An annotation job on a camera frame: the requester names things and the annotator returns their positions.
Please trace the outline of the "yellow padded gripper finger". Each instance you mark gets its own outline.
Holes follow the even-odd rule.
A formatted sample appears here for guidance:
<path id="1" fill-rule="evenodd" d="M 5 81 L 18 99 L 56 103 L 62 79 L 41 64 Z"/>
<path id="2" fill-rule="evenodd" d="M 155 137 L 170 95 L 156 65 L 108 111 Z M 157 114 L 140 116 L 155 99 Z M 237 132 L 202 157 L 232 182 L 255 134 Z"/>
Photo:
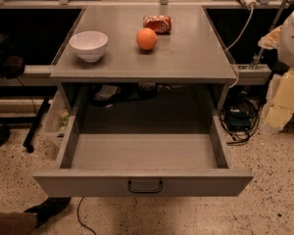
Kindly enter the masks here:
<path id="1" fill-rule="evenodd" d="M 272 77 L 266 99 L 261 131 L 273 135 L 281 131 L 294 115 L 294 68 L 284 75 Z"/>

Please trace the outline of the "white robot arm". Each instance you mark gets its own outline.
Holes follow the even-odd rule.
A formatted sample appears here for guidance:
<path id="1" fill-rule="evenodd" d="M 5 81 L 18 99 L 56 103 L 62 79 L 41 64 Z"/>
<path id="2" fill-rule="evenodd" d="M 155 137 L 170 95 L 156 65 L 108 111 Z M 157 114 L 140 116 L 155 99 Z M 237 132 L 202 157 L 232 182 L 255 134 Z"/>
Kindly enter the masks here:
<path id="1" fill-rule="evenodd" d="M 275 134 L 294 115 L 294 11 L 283 25 L 262 37 L 258 45 L 268 50 L 276 49 L 278 60 L 289 67 L 283 76 L 274 76 L 269 84 L 272 97 L 265 105 L 262 131 Z"/>

